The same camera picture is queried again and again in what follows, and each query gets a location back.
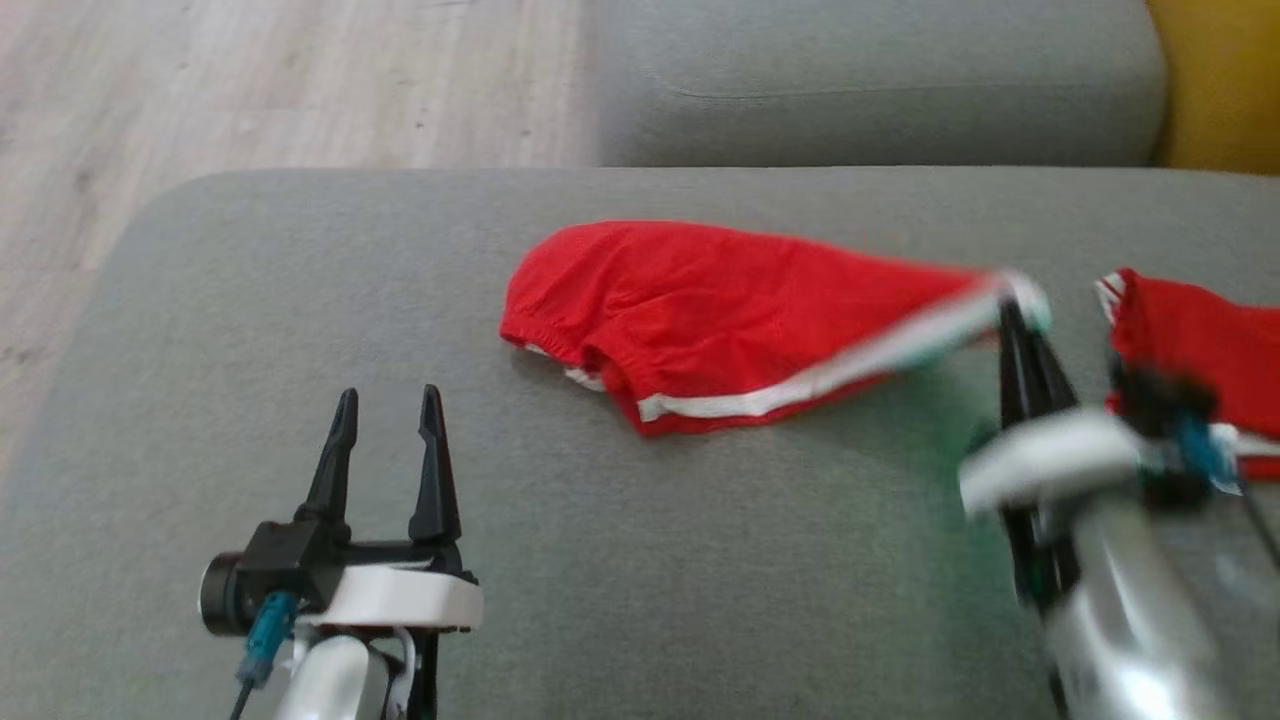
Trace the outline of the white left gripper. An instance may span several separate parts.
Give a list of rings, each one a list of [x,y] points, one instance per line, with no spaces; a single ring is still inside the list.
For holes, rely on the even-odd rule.
[[[325,609],[302,610],[298,626],[451,633],[479,629],[485,600],[454,544],[462,536],[442,393],[425,384],[419,419],[424,457],[408,524],[410,539],[435,550],[429,560],[346,568]],[[358,391],[344,389],[296,521],[316,521],[337,544],[351,541],[346,521],[349,457],[358,438]]]

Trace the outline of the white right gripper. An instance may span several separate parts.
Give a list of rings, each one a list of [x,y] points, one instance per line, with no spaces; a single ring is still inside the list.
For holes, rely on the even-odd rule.
[[[998,320],[1006,430],[957,469],[965,514],[1073,498],[1137,477],[1148,442],[1101,407],[1076,407],[1076,392],[1047,336],[1030,332],[1014,297],[1001,300]]]

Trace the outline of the red white basketball jersey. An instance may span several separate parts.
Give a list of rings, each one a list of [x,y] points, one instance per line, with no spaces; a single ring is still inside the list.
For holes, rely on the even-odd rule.
[[[1111,348],[1138,366],[1204,382],[1213,432],[1245,477],[1280,486],[1280,307],[1117,269],[1094,282]]]

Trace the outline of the red shorts with white stripe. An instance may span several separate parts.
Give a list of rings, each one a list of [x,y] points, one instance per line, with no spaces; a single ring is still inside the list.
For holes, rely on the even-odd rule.
[[[612,220],[556,232],[511,277],[500,338],[608,395],[644,437],[778,421],[992,336],[1019,272],[879,258],[783,234]]]

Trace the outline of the large grey sofa seat cushion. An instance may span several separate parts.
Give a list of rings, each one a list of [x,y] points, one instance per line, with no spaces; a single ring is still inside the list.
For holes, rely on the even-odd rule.
[[[998,525],[954,477],[997,361],[772,427],[644,439],[503,343],[556,231],[680,219],[1014,268],[1078,393],[1119,266],[1280,305],[1280,179],[1027,168],[260,170],[184,183],[110,252],[0,484],[0,720],[227,720],[242,644],[209,560],[285,520],[360,393],[348,519],[401,539],[440,387],[486,610],[442,641],[444,720],[1056,720]]]

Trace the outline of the grey sofa back cushion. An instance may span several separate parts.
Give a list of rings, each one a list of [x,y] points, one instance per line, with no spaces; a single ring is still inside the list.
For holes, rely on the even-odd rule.
[[[605,167],[1146,167],[1146,0],[596,0]]]

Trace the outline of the mustard yellow cushion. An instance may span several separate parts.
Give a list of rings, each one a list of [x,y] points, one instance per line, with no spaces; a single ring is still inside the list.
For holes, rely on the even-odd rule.
[[[1162,167],[1280,176],[1280,0],[1146,0],[1167,61]]]

